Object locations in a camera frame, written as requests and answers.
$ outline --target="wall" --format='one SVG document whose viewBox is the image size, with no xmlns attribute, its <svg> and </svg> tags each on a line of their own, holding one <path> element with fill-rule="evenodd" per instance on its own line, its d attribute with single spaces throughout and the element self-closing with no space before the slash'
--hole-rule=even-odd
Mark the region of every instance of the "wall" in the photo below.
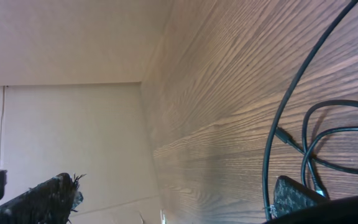
<svg viewBox="0 0 358 224">
<path fill-rule="evenodd" d="M 0 0 L 0 86 L 140 82 L 171 3 Z"/>
<path fill-rule="evenodd" d="M 10 86 L 2 202 L 61 173 L 87 174 L 73 223 L 158 223 L 160 200 L 136 84 Z M 0 118 L 2 90 L 0 89 Z"/>
</svg>

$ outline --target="wooden surface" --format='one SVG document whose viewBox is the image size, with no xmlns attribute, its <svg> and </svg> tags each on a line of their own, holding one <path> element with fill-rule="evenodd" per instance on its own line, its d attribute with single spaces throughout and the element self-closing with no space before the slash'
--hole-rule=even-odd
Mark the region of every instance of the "wooden surface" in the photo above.
<svg viewBox="0 0 358 224">
<path fill-rule="evenodd" d="M 348 1 L 174 2 L 142 84 L 168 223 L 262 223 L 262 158 L 290 80 Z M 358 100 L 358 5 L 308 67 L 280 126 L 299 141 L 315 103 Z M 315 112 L 308 136 L 358 125 L 358 109 Z M 358 167 L 358 133 L 325 138 L 318 156 Z M 273 142 L 269 186 L 300 181 L 301 155 Z M 358 176 L 318 166 L 332 198 L 358 194 Z"/>
<path fill-rule="evenodd" d="M 0 0 L 0 85 L 140 82 L 166 0 Z"/>
</svg>

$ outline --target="beige wall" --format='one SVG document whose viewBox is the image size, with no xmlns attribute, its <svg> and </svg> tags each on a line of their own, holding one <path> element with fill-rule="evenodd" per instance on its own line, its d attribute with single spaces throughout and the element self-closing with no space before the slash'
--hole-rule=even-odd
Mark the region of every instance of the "beige wall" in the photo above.
<svg viewBox="0 0 358 224">
<path fill-rule="evenodd" d="M 0 0 L 0 86 L 140 82 L 169 0 Z"/>
<path fill-rule="evenodd" d="M 3 202 L 76 172 L 87 174 L 85 200 L 70 218 L 76 224 L 136 224 L 139 213 L 160 222 L 138 85 L 7 87 L 1 168 L 8 170 Z"/>
</svg>

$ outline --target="wood grain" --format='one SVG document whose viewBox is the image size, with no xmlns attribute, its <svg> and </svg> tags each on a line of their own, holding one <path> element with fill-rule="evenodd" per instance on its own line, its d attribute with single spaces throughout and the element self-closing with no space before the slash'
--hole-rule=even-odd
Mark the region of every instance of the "wood grain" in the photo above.
<svg viewBox="0 0 358 224">
<path fill-rule="evenodd" d="M 142 83 L 158 182 L 170 223 L 261 223 L 262 158 L 289 82 L 347 1 L 175 1 Z M 331 34 L 285 108 L 300 141 L 315 103 L 358 100 L 358 5 Z M 316 111 L 308 137 L 358 125 L 358 109 Z M 319 156 L 358 167 L 358 133 L 321 141 Z M 273 142 L 269 186 L 300 180 L 301 154 Z M 332 198 L 358 193 L 358 175 L 318 166 Z"/>
<path fill-rule="evenodd" d="M 0 85 L 140 82 L 166 0 L 0 0 Z"/>
</svg>

